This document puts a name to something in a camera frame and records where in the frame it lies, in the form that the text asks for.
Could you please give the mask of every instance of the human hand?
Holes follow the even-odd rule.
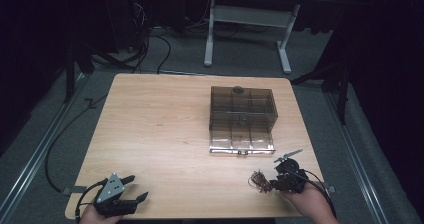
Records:
[[[280,191],[297,211],[315,224],[339,223],[322,193],[310,183],[306,183],[301,193]]]
[[[81,216],[80,224],[115,224],[123,216],[104,217],[100,215],[93,205],[88,205]]]

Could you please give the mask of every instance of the gray carpet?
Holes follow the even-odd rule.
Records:
[[[291,75],[282,73],[278,53],[272,39],[281,30],[275,29],[262,35],[240,31],[231,38],[216,38],[214,64],[203,66],[205,33],[187,32],[180,35],[169,31],[163,38],[169,41],[171,53],[162,66],[163,73],[188,72],[207,75],[263,76],[294,79],[311,71],[331,34],[312,35],[308,30],[294,32],[287,46],[293,69]],[[163,33],[158,29],[156,34]],[[142,73],[154,73],[168,52],[167,44],[159,38],[151,38],[148,55],[142,63]],[[124,58],[127,54],[117,55]],[[63,128],[73,117],[84,110],[88,101],[106,94],[117,73],[128,72],[96,65],[82,92],[67,114]],[[319,81],[294,86],[306,128],[326,182],[335,186],[332,199],[342,223],[374,223],[373,216],[358,184],[346,150],[345,138],[340,131],[334,110],[329,105],[331,94],[323,94]],[[0,200],[4,200],[20,172],[59,111],[65,97],[65,76],[61,75],[46,96],[38,103],[32,116],[9,150],[1,157]],[[75,183],[85,152],[95,130],[104,101],[96,109],[88,110],[77,119],[58,139],[49,158],[50,176],[59,186],[70,187]],[[421,223],[414,208],[408,202],[399,182],[382,154],[369,124],[361,111],[352,88],[346,108],[346,129],[355,144],[358,155],[374,184],[389,223]],[[43,166],[37,171],[10,223],[73,223],[64,216],[67,197],[57,194],[48,185]],[[277,218],[276,223],[310,223],[307,219]]]

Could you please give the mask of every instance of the table top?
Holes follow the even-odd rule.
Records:
[[[272,89],[279,115],[272,130],[274,154],[209,152],[211,86]],[[298,216],[278,191],[260,193],[248,179],[258,170],[276,179],[274,160],[299,148],[303,152],[292,158],[322,179],[287,79],[118,74],[75,185],[91,186],[112,173],[135,175],[121,199],[149,195],[128,219]],[[71,195],[68,218],[74,218],[80,196]]]

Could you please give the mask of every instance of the dark background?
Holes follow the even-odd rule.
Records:
[[[373,5],[343,12],[337,6],[305,4],[294,29],[317,33],[337,26],[317,69],[333,63],[349,66],[350,83],[373,132],[423,218],[424,1],[351,1]],[[133,35],[128,32],[130,11],[116,11],[117,5],[127,5],[125,0],[0,2],[0,153],[4,153],[63,70],[72,41],[83,39],[105,52],[116,52],[131,45]],[[200,18],[206,2],[152,0],[152,18],[183,32],[184,17]],[[320,78],[339,80],[339,74],[333,71]]]

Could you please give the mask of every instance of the transparent plastic box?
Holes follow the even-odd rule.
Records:
[[[273,154],[278,114],[271,89],[211,88],[210,152]]]

